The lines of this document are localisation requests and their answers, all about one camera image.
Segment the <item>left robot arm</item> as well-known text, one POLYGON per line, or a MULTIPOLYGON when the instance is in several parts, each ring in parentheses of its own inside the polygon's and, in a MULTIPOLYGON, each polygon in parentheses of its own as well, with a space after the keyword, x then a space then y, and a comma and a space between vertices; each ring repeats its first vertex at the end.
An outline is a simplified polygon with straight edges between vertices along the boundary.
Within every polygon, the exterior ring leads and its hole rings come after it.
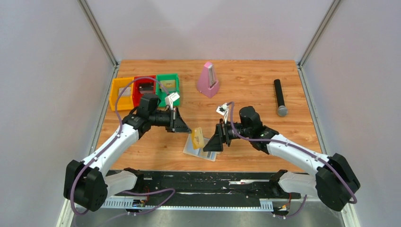
POLYGON ((165 98, 167 108, 158 108, 161 100, 156 94, 145 94, 139 106, 133 108, 124 118, 117 116, 119 126, 112 136, 95 152, 82 161, 72 160, 66 167, 63 195, 70 201, 72 210, 80 215, 76 205, 86 211, 97 211, 105 200, 123 191, 133 195, 144 192, 143 174, 126 168, 108 175, 117 159, 133 144, 139 141, 151 127, 164 127, 171 133, 191 133, 191 129, 180 116, 174 101, 180 98, 174 92, 165 98))

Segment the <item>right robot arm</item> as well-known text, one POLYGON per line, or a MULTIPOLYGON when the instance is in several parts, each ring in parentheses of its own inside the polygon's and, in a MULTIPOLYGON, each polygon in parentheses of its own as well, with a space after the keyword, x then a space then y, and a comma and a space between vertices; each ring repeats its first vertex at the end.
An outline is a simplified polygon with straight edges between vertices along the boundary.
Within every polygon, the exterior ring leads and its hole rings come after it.
POLYGON ((246 140, 255 150, 284 159, 304 170, 304 174, 288 170, 277 172, 270 184, 275 197, 293 192, 310 195, 334 211, 341 211, 348 203, 357 203, 355 193, 361 185, 344 156, 338 153, 328 156, 292 142, 264 125, 252 106, 240 109, 240 122, 229 121, 228 118, 233 117, 233 107, 234 102, 217 107, 217 113, 223 118, 216 124, 204 151, 221 152, 223 145, 230 146, 232 140, 246 140))

